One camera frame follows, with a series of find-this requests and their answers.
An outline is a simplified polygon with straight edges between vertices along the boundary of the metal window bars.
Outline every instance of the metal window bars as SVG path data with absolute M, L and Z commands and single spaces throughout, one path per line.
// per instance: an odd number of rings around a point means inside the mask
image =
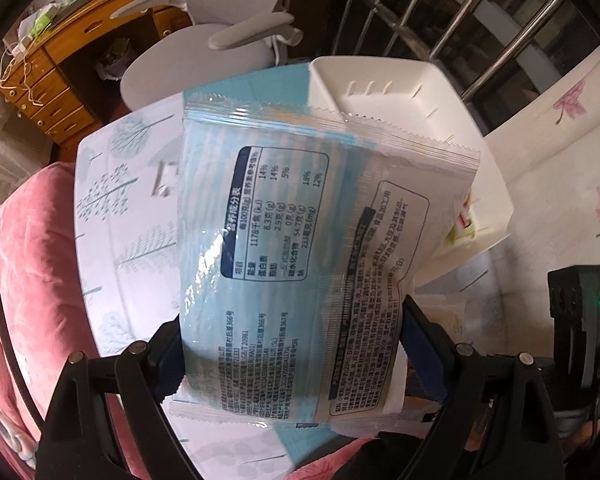
M 369 25 L 373 16 L 376 15 L 380 18 L 385 25 L 387 25 L 394 34 L 391 40 L 387 44 L 383 56 L 388 56 L 395 41 L 400 38 L 402 42 L 415 54 L 415 56 L 423 61 L 434 61 L 439 56 L 446 42 L 451 38 L 453 33 L 456 31 L 462 20 L 465 19 L 475 9 L 477 3 L 480 0 L 464 0 L 456 12 L 456 15 L 451 19 L 442 36 L 433 46 L 429 47 L 422 41 L 418 35 L 409 28 L 408 21 L 411 17 L 414 9 L 418 5 L 419 0 L 410 0 L 401 17 L 398 17 L 391 9 L 382 4 L 382 0 L 361 0 L 369 8 L 368 15 L 366 17 L 365 24 L 363 25 L 360 37 L 353 51 L 353 55 L 356 56 L 360 52 L 363 42 L 365 41 L 366 33 L 368 32 Z M 525 27 L 520 30 L 513 40 L 509 42 L 500 53 L 500 55 L 493 61 L 493 63 L 482 72 L 470 85 L 461 93 L 461 98 L 464 102 L 471 100 L 472 97 L 491 79 L 495 73 L 502 68 L 508 61 L 516 57 L 533 39 L 535 34 L 540 28 L 550 19 L 555 11 L 558 9 L 560 4 L 564 0 L 547 0 L 544 6 L 541 7 L 538 12 L 528 21 Z M 331 55 L 335 56 L 338 49 L 338 44 L 344 30 L 347 17 L 351 10 L 353 0 L 347 0 L 345 5 L 342 18 L 340 20 L 340 26 L 338 32 L 333 41 L 333 47 L 331 49 Z

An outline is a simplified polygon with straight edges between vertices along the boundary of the chair armrest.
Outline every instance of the chair armrest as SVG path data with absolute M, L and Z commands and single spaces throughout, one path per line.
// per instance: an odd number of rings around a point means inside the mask
M 227 50 L 270 36 L 276 36 L 286 44 L 298 44 L 302 31 L 289 25 L 293 20 L 288 12 L 263 12 L 217 32 L 209 38 L 208 46 L 213 50 Z
M 142 12 L 143 10 L 163 5 L 178 7 L 185 12 L 187 10 L 186 0 L 133 0 L 125 6 L 120 7 L 118 10 L 115 10 L 110 18 L 113 20 L 115 18 L 121 18 L 122 16 L 128 16 L 135 12 Z

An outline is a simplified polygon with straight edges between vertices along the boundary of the printed tree pattern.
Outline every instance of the printed tree pattern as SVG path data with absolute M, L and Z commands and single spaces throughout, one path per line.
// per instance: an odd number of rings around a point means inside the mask
M 89 168 L 91 163 L 96 160 L 102 152 L 96 153 L 89 146 L 81 149 L 78 152 L 78 159 L 75 162 L 75 173 L 78 181 L 84 182 L 89 176 Z
M 104 220 L 109 214 L 122 215 L 129 209 L 128 190 L 137 180 L 137 177 L 128 176 L 126 164 L 120 164 L 112 173 L 103 174 L 78 201 L 78 218 L 88 221 L 91 216 L 96 216 Z
M 136 338 L 131 333 L 125 319 L 115 312 L 107 312 L 98 329 L 97 341 L 100 343 L 102 357 L 120 354 Z
M 149 138 L 152 126 L 171 119 L 174 114 L 161 118 L 151 124 L 145 124 L 142 116 L 131 114 L 116 125 L 111 137 L 111 153 L 118 158 L 133 158 L 142 151 Z
M 198 411 L 195 406 L 190 407 L 190 414 L 181 408 L 177 409 L 175 413 L 177 416 L 192 418 L 193 420 L 216 420 L 215 416 L 211 418 L 206 412 Z M 223 422 L 234 422 L 234 420 L 227 418 Z M 272 452 L 272 448 L 280 449 L 281 440 L 278 432 L 271 427 L 264 429 L 266 423 L 263 426 L 260 425 L 260 422 L 252 424 L 263 428 L 263 430 L 250 434 L 248 437 L 238 435 L 231 438 L 227 435 L 222 442 L 211 442 L 198 446 L 196 448 L 196 462 L 206 463 L 208 468 L 214 468 L 216 463 L 224 468 L 232 467 L 235 471 L 234 474 L 239 478 L 257 479 L 266 476 L 272 480 L 284 480 L 289 458 L 286 453 L 274 454 Z M 277 470 L 280 471 L 280 474 L 272 478 L 272 474 Z
M 176 265 L 176 227 L 169 222 L 166 227 L 155 225 L 149 232 L 125 246 L 123 253 L 113 262 L 116 269 L 160 271 Z
M 94 294 L 102 290 L 102 285 L 89 286 L 83 280 L 80 280 L 80 288 L 82 289 L 82 298 L 86 306 L 91 306 L 91 301 L 94 298 Z

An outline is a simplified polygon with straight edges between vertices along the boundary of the metal screw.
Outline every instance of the metal screw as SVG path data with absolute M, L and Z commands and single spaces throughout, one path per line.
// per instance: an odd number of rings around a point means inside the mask
M 79 363 L 80 361 L 82 361 L 82 358 L 84 357 L 84 352 L 81 352 L 79 350 L 75 351 L 75 352 L 71 352 L 69 354 L 69 359 L 68 361 L 72 364 L 75 365 L 76 363 Z
M 522 354 L 518 356 L 518 359 L 520 359 L 520 362 L 523 365 L 531 366 L 534 363 L 534 357 L 527 352 L 522 352 Z
M 469 357 L 474 354 L 474 347 L 468 345 L 467 343 L 458 343 L 456 345 L 456 351 L 464 357 Z
M 129 345 L 129 352 L 133 355 L 141 354 L 146 350 L 147 344 L 144 341 L 135 341 Z

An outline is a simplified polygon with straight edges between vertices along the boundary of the desk drawer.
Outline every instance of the desk drawer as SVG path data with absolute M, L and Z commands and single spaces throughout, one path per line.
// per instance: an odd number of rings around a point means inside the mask
M 55 142 L 60 144 L 81 129 L 93 124 L 95 120 L 90 113 L 84 109 L 84 106 L 78 108 L 75 112 L 67 115 L 59 123 L 54 124 L 46 131 L 46 134 Z
M 78 154 L 78 144 L 80 144 L 80 141 L 89 134 L 95 132 L 100 126 L 100 123 L 93 123 L 80 132 L 74 134 L 72 137 L 64 140 L 60 144 L 60 160 L 63 162 L 75 162 L 76 155 Z
M 191 26 L 189 15 L 176 7 L 154 12 L 154 23 L 160 38 L 166 38 L 176 30 Z
M 53 63 L 51 63 L 51 60 L 46 56 L 45 51 L 39 48 L 33 51 L 30 56 L 26 57 L 24 63 L 21 63 L 20 66 L 10 74 L 7 81 L 3 83 L 3 86 L 13 86 L 16 88 L 0 88 L 0 91 L 9 101 L 16 103 L 27 94 L 25 83 L 29 87 L 33 87 L 33 85 L 42 79 L 42 76 L 51 72 L 53 68 Z
M 44 105 L 58 97 L 66 89 L 67 84 L 64 78 L 60 75 L 58 70 L 52 70 L 35 85 L 33 85 L 31 92 L 33 98 L 37 102 L 42 103 L 43 106 L 36 106 L 35 104 L 29 102 L 29 97 L 26 94 L 21 97 L 16 106 L 28 118 L 32 118 L 44 108 Z
M 130 16 L 123 16 L 115 20 L 110 19 L 114 10 L 118 10 L 132 1 L 109 0 L 77 18 L 45 43 L 45 49 L 49 57 L 56 63 L 60 63 L 74 52 L 91 43 L 91 41 L 141 16 L 140 12 L 136 12 Z
M 49 126 L 58 123 L 81 106 L 80 99 L 71 90 L 67 89 L 49 104 L 39 108 L 35 115 L 33 115 L 32 120 L 40 129 L 46 130 Z

